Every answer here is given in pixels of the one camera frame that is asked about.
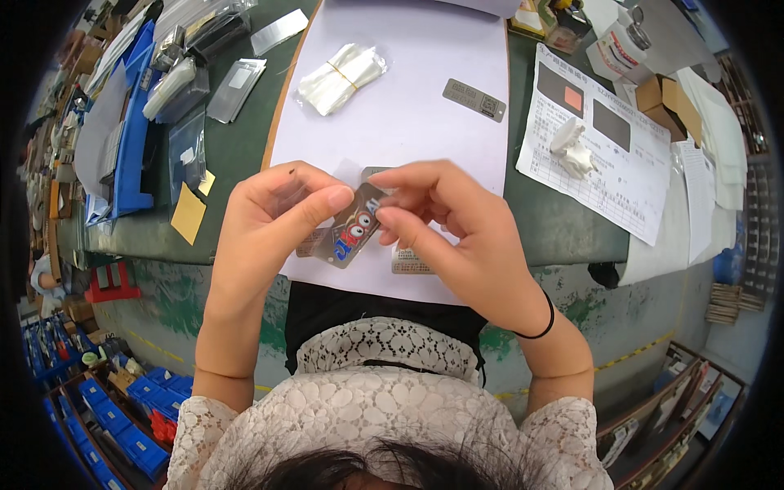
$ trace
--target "black hair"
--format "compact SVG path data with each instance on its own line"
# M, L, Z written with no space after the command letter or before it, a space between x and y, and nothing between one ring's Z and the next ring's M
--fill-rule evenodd
M273 462L266 470L259 470L256 458L247 459L227 471L225 488L335 490L345 488L350 477L371 473L374 463L392 469L395 481L423 490L521 490L538 487L544 475L541 460L528 458L527 452L512 456L478 437L466 437L462 444L375 437L369 447L364 454L319 448Z

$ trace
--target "red stand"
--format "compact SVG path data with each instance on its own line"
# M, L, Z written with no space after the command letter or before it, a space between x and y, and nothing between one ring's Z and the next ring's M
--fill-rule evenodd
M104 266L107 268L107 279L109 285L101 289L98 286L98 273L96 268L93 268L91 274L93 279L90 281L90 289L85 291L85 299L90 303L101 303L102 301L113 301L114 299L132 299L140 298L142 296L141 289L131 287L128 283L128 271L125 269L125 262L118 262L117 267L120 272L120 285L115 286L111 280L111 265Z

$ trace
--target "woman's left hand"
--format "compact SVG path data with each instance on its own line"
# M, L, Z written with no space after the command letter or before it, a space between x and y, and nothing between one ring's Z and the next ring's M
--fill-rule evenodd
M312 194L274 219L275 192L298 180ZM231 192L212 267L207 310L250 314L286 258L316 227L345 209L354 192L305 162L276 165L238 183Z

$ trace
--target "white lace top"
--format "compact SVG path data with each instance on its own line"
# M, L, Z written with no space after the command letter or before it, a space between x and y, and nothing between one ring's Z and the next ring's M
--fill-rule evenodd
M363 366L368 359L439 374ZM262 477L317 448L368 455L374 437L490 443L541 466L544 488L613 488L596 455L596 412L588 400L554 401L518 429L506 407L477 386L470 347L427 327L381 317L353 321L309 339L297 361L294 376L243 413L210 398L187 399L167 488L222 488L240 465ZM376 476L406 483L397 465L368 464Z

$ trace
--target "qr code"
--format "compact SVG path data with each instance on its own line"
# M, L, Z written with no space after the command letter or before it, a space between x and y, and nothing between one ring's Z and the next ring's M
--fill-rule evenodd
M495 111L498 109L498 100L493 99L489 95L485 95L482 97L481 108L483 111L495 114Z

